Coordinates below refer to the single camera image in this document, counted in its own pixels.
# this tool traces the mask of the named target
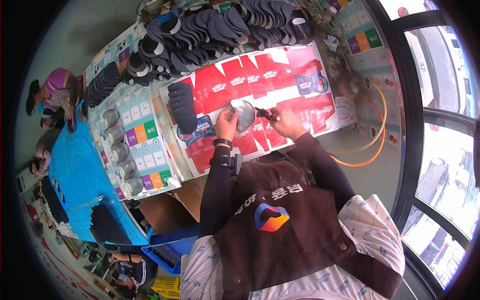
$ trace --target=window pane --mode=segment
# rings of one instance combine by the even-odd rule
[[[455,274],[465,250],[440,225],[412,207],[402,240],[423,260],[445,287]]]
[[[451,26],[405,32],[419,77],[423,106],[475,117],[473,78]]]
[[[434,11],[438,7],[429,0],[380,0],[390,20],[395,20],[409,14]]]
[[[473,137],[426,123],[415,195],[472,239],[480,207],[473,172]]]

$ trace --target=black window frame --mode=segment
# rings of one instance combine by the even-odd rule
[[[379,0],[362,0],[362,2],[372,16],[381,38],[386,43],[385,46],[392,55],[395,64],[392,67],[399,80],[399,97],[400,101],[403,101],[403,160],[400,166],[396,199],[391,213],[392,219],[398,230],[402,232],[410,211],[415,206],[447,231],[468,252],[472,245],[478,243],[479,225],[477,224],[472,239],[475,242],[472,243],[452,221],[415,196],[415,192],[419,182],[423,157],[424,124],[430,123],[473,136],[475,138],[474,165],[476,166],[479,163],[479,161],[476,161],[479,123],[478,120],[459,113],[423,107],[419,78],[411,76],[412,74],[417,74],[417,69],[405,37],[406,31],[423,27],[448,25],[455,28],[456,26],[452,24],[450,18],[445,17],[441,8],[440,10],[419,12],[390,20]],[[477,179],[476,185],[478,186],[480,182],[477,169],[475,170],[475,177]],[[421,281],[433,299],[442,298],[445,295],[444,287],[429,267],[403,241],[402,245],[407,266]],[[469,257],[469,253],[466,253],[461,266],[449,285],[459,278],[461,268],[465,266]]]

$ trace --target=brown apron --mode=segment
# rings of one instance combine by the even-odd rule
[[[309,186],[294,163],[244,164],[232,186],[232,205],[235,214],[214,235],[223,299],[245,300],[252,291],[334,264],[386,298],[400,286],[399,273],[355,250],[338,222],[333,193]],[[278,217],[264,220],[266,209]]]

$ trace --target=blue plastic crate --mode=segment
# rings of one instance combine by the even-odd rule
[[[181,257],[190,254],[197,235],[198,224],[165,234],[153,235],[150,238],[150,245],[142,246],[142,251],[168,273],[180,275]]]

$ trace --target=blue table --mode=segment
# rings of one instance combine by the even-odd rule
[[[75,133],[62,129],[52,150],[49,178],[55,177],[65,203],[60,204],[70,219],[69,224],[81,240],[95,242],[90,233],[92,207],[100,202],[109,211],[133,245],[147,245],[148,239],[138,227],[124,204],[119,200],[103,169],[88,129],[88,122],[76,122]]]

